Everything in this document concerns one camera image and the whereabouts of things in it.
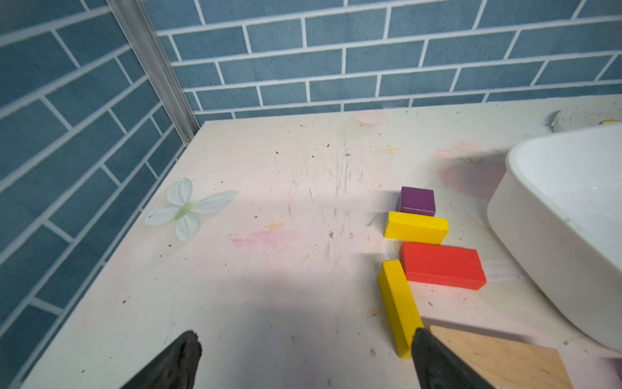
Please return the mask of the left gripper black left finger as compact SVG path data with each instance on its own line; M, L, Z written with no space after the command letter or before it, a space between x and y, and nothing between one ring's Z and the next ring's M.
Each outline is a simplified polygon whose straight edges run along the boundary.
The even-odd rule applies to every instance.
M192 389L201 356L198 335L193 331L183 332L121 388Z

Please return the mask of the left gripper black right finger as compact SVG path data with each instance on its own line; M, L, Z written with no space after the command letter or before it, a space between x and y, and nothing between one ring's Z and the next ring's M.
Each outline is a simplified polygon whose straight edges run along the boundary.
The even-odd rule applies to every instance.
M416 374L426 389L494 389L429 330L418 328L411 346Z

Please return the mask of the long yellow block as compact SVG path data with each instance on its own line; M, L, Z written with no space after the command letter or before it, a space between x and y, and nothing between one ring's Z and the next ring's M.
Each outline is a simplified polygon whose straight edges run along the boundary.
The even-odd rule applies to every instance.
M378 283L396 353L400 358L410 358L416 331L424 324L399 260L382 263Z

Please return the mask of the natural wood plank block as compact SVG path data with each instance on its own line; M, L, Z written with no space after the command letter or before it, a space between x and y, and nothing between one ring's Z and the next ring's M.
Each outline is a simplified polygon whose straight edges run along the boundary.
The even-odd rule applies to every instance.
M496 388L571 388L557 350L446 327L430 332Z

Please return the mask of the red rectangular block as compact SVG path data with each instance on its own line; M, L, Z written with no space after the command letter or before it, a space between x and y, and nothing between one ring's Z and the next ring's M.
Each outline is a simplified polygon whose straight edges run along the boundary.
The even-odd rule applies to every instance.
M399 257L408 281L469 290L487 284L476 250L404 242Z

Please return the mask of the short yellow block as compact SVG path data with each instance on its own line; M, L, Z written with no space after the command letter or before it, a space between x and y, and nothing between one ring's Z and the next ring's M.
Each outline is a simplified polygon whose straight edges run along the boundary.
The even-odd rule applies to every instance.
M390 212L384 236L403 242L440 245L449 233L449 229L449 222L444 218Z

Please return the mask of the purple cube block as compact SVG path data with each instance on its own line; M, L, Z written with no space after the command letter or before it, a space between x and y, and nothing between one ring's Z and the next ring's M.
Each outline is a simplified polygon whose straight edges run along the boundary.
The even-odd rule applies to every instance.
M436 204L433 190L403 186L396 211L434 217Z

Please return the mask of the white plastic tub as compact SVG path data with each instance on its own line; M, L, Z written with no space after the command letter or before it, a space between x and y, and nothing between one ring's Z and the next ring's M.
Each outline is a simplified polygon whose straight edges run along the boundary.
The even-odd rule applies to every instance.
M621 349L621 126L514 146L489 225L575 327Z

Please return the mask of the white tape roll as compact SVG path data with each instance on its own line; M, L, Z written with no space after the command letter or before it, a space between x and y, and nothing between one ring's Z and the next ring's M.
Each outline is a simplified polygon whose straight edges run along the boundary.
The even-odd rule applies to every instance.
M559 111L552 120L554 133L582 130L621 122L621 108L617 106L576 107Z

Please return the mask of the aluminium corner post left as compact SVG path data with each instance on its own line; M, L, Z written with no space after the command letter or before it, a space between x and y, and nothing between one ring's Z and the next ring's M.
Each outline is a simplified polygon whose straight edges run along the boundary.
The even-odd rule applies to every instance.
M189 145L199 124L143 3L136 0L108 0L107 3L181 141Z

